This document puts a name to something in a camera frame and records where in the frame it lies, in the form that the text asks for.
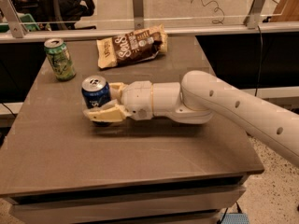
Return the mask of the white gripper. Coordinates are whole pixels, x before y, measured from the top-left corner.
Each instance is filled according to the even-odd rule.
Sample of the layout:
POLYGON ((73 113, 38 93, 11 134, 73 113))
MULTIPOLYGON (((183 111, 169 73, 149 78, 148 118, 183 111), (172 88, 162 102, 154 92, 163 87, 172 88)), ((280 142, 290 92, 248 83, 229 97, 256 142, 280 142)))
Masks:
POLYGON ((123 82, 109 84, 112 101, 85 109, 86 118, 95 122, 121 122, 130 117, 134 120, 152 119, 152 83, 135 81, 127 86, 123 82))

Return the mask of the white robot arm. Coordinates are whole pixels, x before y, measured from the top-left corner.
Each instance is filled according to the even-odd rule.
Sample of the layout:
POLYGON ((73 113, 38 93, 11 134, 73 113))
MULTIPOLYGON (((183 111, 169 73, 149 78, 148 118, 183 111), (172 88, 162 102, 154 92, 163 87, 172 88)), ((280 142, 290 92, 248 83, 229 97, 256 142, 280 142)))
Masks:
POLYGON ((191 71, 180 82, 110 83, 111 100, 84 111, 95 122, 122 122, 167 117, 202 124, 218 113, 299 166, 299 116, 241 91, 203 71, 191 71))

